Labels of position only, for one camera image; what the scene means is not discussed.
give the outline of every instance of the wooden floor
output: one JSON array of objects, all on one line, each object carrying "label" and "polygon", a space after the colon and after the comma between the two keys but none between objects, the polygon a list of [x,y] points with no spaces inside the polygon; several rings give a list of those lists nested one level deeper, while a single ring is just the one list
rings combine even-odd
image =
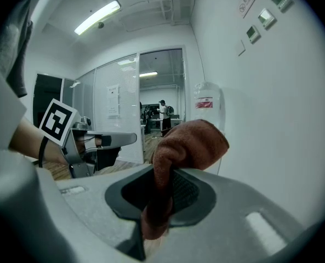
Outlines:
[{"label": "wooden floor", "polygon": [[[144,152],[144,163],[145,164],[150,163],[150,157],[153,154],[157,144],[162,139],[160,137],[160,135],[161,135],[160,131],[153,131],[151,134],[145,135],[145,152]],[[116,171],[136,167],[137,165],[140,165],[140,164],[116,160],[116,162],[113,166],[104,168],[104,169],[96,172],[94,175],[113,173]],[[66,165],[52,163],[52,162],[45,162],[45,163],[43,163],[43,167],[50,170],[50,172],[53,175],[54,180],[63,180],[63,179],[71,178],[69,170],[67,168],[68,166],[66,166]]]}]

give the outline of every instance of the person's arm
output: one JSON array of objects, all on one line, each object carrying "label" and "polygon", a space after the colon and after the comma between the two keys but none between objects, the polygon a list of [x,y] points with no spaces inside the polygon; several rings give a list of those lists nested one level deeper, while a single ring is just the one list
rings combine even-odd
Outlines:
[{"label": "person's arm", "polygon": [[[10,148],[23,155],[38,159],[39,148],[43,140],[43,134],[26,118],[22,118],[19,126],[17,127],[13,138],[10,142]],[[85,150],[84,142],[77,142],[79,152]],[[97,146],[101,145],[100,139],[95,139]],[[67,164],[66,159],[61,153],[59,145],[48,141],[44,150],[44,160],[48,162],[55,162],[60,164]]]},{"label": "person's arm", "polygon": [[166,108],[164,108],[164,106],[162,106],[161,109],[159,110],[159,112],[161,114],[166,114]]}]

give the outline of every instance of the black door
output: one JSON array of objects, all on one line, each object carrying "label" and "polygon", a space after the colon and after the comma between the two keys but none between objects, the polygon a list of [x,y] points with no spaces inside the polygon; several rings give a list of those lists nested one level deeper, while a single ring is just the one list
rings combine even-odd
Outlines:
[{"label": "black door", "polygon": [[52,101],[60,100],[62,79],[38,74],[33,96],[33,124],[39,128],[43,116]]}]

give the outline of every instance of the ceiling light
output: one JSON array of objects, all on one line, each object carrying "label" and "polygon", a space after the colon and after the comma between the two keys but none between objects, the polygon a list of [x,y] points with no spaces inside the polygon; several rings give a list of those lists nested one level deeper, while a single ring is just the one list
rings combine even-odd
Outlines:
[{"label": "ceiling light", "polygon": [[139,77],[145,77],[145,76],[155,76],[157,75],[157,72],[149,72],[149,73],[143,73],[143,74],[140,74]]},{"label": "ceiling light", "polygon": [[125,64],[131,64],[133,62],[136,62],[136,58],[134,58],[134,60],[125,59],[125,60],[119,61],[117,64],[118,65],[125,65]]},{"label": "ceiling light", "polygon": [[97,21],[119,10],[120,7],[121,5],[117,0],[111,2],[110,4],[107,4],[106,6],[102,7],[100,10],[96,11],[89,18],[87,18],[84,22],[82,22],[81,25],[75,29],[75,33],[81,35],[84,31],[90,28]]},{"label": "ceiling light", "polygon": [[70,86],[70,89],[73,89],[76,85],[79,85],[79,81],[74,81],[74,83]]}]

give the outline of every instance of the gray plastic housing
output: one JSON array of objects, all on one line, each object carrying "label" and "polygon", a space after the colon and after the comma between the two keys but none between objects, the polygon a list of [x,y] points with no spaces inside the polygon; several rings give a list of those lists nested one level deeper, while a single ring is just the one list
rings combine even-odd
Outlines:
[{"label": "gray plastic housing", "polygon": [[[135,222],[118,218],[104,196],[110,185],[148,166],[55,182],[49,171],[0,150],[0,215],[39,262],[136,262],[115,248],[131,238]],[[280,255],[297,250],[290,243],[303,228],[259,192],[200,170],[182,171],[209,184],[216,204],[197,224],[170,228],[146,262],[281,262],[277,254],[267,256],[249,229],[245,216],[253,211],[288,243]]]}]

